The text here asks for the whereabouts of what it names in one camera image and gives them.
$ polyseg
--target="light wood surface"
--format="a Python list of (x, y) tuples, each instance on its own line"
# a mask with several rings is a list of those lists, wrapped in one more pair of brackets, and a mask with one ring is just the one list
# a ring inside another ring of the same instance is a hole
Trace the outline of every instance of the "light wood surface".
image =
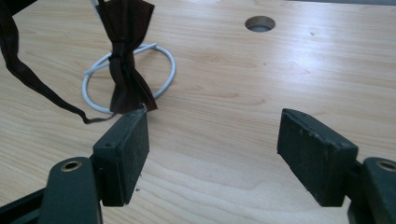
[[(359, 161), (396, 161), (396, 7), (270, 0), (150, 0), (146, 42), (177, 60), (171, 88), (148, 114), (150, 153), (132, 202), (103, 208), (105, 223), (347, 223), (321, 208), (276, 154), (282, 108), (311, 114), (360, 147)], [(276, 28), (253, 33), (252, 16)], [(82, 72), (110, 51), (90, 1), (39, 0), (16, 15), (21, 59), (93, 117)], [(136, 57), (156, 91), (169, 71), (159, 52)], [(0, 205), (44, 188), (59, 161), (89, 157), (117, 120), (84, 125), (25, 88), (0, 60)], [(89, 94), (108, 105), (113, 82)]]

